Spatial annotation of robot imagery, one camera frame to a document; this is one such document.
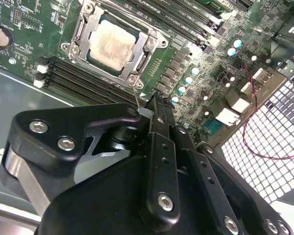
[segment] ventilation grille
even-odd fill
[[[253,156],[241,127],[223,146],[226,160],[269,203],[294,188],[294,159],[273,161]],[[247,142],[254,152],[272,157],[294,155],[294,77],[253,116]]]

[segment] motherboard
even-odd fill
[[[81,105],[162,92],[207,141],[253,108],[249,74],[256,90],[272,79],[270,41],[293,12],[291,0],[0,0],[0,67]]]

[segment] cpu socket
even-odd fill
[[[72,62],[136,89],[155,50],[167,46],[159,30],[109,0],[85,0],[71,42],[61,44]]]

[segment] black metal bracket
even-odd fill
[[[37,235],[293,235],[211,146],[196,151],[173,108],[156,93],[144,115],[126,104],[20,113],[1,180],[42,216]],[[107,149],[131,154],[74,185],[81,157]]]

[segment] black ram slot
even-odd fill
[[[72,64],[64,61],[50,59],[50,74],[48,82],[69,94],[76,96],[91,104],[130,103],[136,106],[133,95],[109,84]],[[145,101],[139,99],[140,105]]]
[[[232,3],[234,6],[236,6],[238,9],[242,11],[248,11],[253,5],[253,2],[250,0],[228,0],[228,1],[230,1],[230,3]]]
[[[221,12],[216,11],[216,9],[214,9],[214,8],[211,8],[208,5],[205,5],[205,4],[203,4],[203,3],[199,2],[199,1],[196,1],[195,3],[192,2],[192,4],[197,5],[198,8],[203,9],[205,12],[207,12],[208,14],[216,17],[217,19],[219,19],[219,20],[222,19],[222,17],[220,16]]]
[[[170,10],[169,5],[163,3],[162,1],[159,0],[145,0],[145,2],[147,2],[149,5],[151,5],[152,7],[158,9],[161,14],[165,17],[172,18],[177,22],[182,22],[183,24],[185,24],[186,27],[190,28],[192,31],[194,31],[195,33],[201,35],[204,38],[207,38],[209,36],[209,33],[200,28],[199,25],[197,25],[196,23],[187,20],[187,18],[182,17],[178,12],[174,12],[172,10]]]
[[[160,21],[163,24],[166,24],[168,27],[170,27],[173,31],[175,31],[177,34],[180,34],[185,39],[189,40],[190,42],[193,42],[195,45],[200,45],[201,41],[195,37],[190,32],[180,28],[179,26],[175,25],[174,23],[167,20],[166,17],[152,11],[150,8],[148,8],[146,5],[142,4],[141,2],[137,0],[127,0],[129,4],[139,9],[142,13]]]
[[[174,2],[175,6],[180,7],[182,9],[182,11],[185,11],[185,13],[187,15],[189,15],[190,17],[202,22],[203,24],[207,25],[208,27],[210,27],[214,31],[218,30],[219,26],[216,23],[214,23],[210,19],[207,19],[200,12],[195,11],[191,6],[189,6],[185,2],[180,1],[180,0],[171,0],[171,1]]]

